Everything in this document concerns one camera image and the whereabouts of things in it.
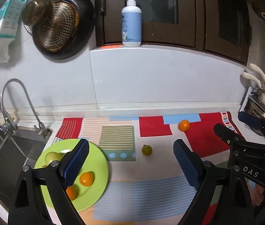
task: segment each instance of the orange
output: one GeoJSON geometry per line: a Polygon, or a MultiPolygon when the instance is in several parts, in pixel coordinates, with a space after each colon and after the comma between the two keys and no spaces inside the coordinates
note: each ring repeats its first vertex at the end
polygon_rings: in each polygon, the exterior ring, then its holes
{"type": "Polygon", "coordinates": [[[190,122],[186,119],[180,121],[180,123],[178,124],[178,129],[183,132],[187,131],[189,127],[190,127],[190,122]]]}
{"type": "Polygon", "coordinates": [[[93,172],[84,172],[80,178],[79,181],[83,186],[91,186],[92,183],[94,182],[94,173],[93,172]]]}
{"type": "Polygon", "coordinates": [[[69,186],[67,189],[66,189],[66,193],[69,197],[70,200],[74,200],[76,198],[76,190],[73,186],[69,186]]]}

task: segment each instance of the faucet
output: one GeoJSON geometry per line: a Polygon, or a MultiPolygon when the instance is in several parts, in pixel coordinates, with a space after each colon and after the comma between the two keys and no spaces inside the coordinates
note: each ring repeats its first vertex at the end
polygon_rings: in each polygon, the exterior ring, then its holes
{"type": "Polygon", "coordinates": [[[32,109],[33,114],[34,114],[35,118],[38,121],[39,128],[37,128],[37,126],[34,125],[35,130],[38,132],[38,135],[39,136],[41,136],[41,137],[43,137],[45,139],[48,138],[51,135],[51,131],[45,127],[45,125],[44,125],[43,122],[40,121],[40,119],[39,119],[39,117],[38,117],[38,115],[37,115],[37,113],[36,113],[36,111],[35,111],[32,103],[31,103],[31,100],[29,98],[29,95],[28,95],[28,92],[26,90],[25,85],[23,84],[22,81],[20,81],[18,79],[10,79],[10,80],[8,80],[4,84],[4,86],[3,86],[2,90],[1,90],[1,94],[0,94],[0,107],[1,107],[2,114],[4,116],[4,120],[10,124],[10,126],[11,126],[11,128],[12,128],[13,131],[16,131],[17,130],[16,124],[14,123],[14,121],[12,120],[12,118],[10,117],[10,115],[8,114],[8,112],[6,111],[6,109],[4,107],[4,104],[3,104],[3,93],[4,93],[4,90],[7,87],[7,85],[9,83],[11,83],[11,82],[17,82],[17,83],[19,83],[22,86],[22,88],[24,90],[24,93],[25,93],[25,96],[26,96],[26,98],[28,100],[28,103],[30,105],[30,108],[32,109]]]}
{"type": "Polygon", "coordinates": [[[6,111],[6,109],[3,107],[1,107],[1,112],[4,116],[4,120],[5,123],[4,125],[0,128],[2,130],[2,132],[5,134],[9,128],[12,128],[13,131],[17,130],[17,126],[15,125],[15,123],[13,122],[11,116],[8,114],[8,112],[6,111]]]}

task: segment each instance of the green plate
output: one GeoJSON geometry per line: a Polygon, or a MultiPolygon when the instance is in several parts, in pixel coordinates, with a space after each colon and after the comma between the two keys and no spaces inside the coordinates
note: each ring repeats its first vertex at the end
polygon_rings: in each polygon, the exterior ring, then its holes
{"type": "MultiPolygon", "coordinates": [[[[48,147],[38,158],[35,168],[41,168],[43,165],[46,165],[45,156],[48,152],[54,151],[60,153],[66,149],[73,149],[78,141],[79,139],[66,139],[48,147]]],[[[72,203],[78,212],[90,207],[98,201],[108,183],[108,164],[105,156],[96,145],[91,142],[89,142],[89,145],[89,155],[74,182],[74,187],[78,191],[78,195],[72,203]],[[89,187],[85,187],[79,182],[80,175],[85,172],[93,172],[95,174],[94,183],[89,187]]],[[[46,205],[53,208],[47,186],[41,186],[41,189],[46,205]]]]}

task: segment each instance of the tissue package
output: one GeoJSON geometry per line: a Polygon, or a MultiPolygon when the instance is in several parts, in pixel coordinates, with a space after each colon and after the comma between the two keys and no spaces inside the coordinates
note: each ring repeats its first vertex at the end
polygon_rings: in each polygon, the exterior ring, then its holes
{"type": "Polygon", "coordinates": [[[15,40],[25,0],[7,0],[0,9],[0,62],[8,61],[8,45],[15,40]]]}

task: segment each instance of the finger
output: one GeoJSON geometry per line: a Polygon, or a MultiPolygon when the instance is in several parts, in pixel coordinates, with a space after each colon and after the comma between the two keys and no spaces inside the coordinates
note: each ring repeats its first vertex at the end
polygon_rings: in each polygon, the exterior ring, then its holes
{"type": "Polygon", "coordinates": [[[263,188],[262,186],[256,184],[256,185],[255,185],[255,188],[258,190],[258,192],[259,192],[260,194],[263,194],[263,193],[264,193],[265,188],[263,188]]]}
{"type": "Polygon", "coordinates": [[[263,200],[264,200],[264,195],[260,194],[260,192],[258,191],[257,187],[255,187],[254,188],[254,200],[253,200],[253,203],[256,206],[259,206],[262,203],[263,200]]]}

